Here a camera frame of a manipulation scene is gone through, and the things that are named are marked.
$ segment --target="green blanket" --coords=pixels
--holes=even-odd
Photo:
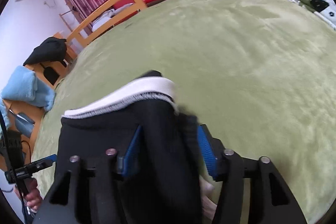
[[[56,89],[33,159],[57,153],[65,110],[154,69],[225,147],[269,156],[315,223],[336,197],[335,41],[325,22],[288,0],[164,1],[78,56]],[[37,174],[43,194],[53,173]]]

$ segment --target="hand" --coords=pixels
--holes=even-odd
[[[37,180],[32,179],[29,184],[30,192],[28,195],[24,197],[25,200],[27,200],[27,206],[35,211],[39,209],[41,206],[41,203],[43,201],[40,191],[37,189]],[[19,190],[17,187],[14,187],[14,192],[18,198],[20,198]]]

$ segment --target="blue towel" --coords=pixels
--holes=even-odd
[[[7,116],[7,109],[2,101],[2,98],[0,98],[0,111],[3,116],[3,119],[5,120],[6,128],[8,129],[11,126],[11,123],[9,122],[9,119]]]
[[[43,83],[34,71],[23,66],[16,67],[1,95],[4,99],[24,101],[46,111],[51,110],[55,98],[54,90]]]

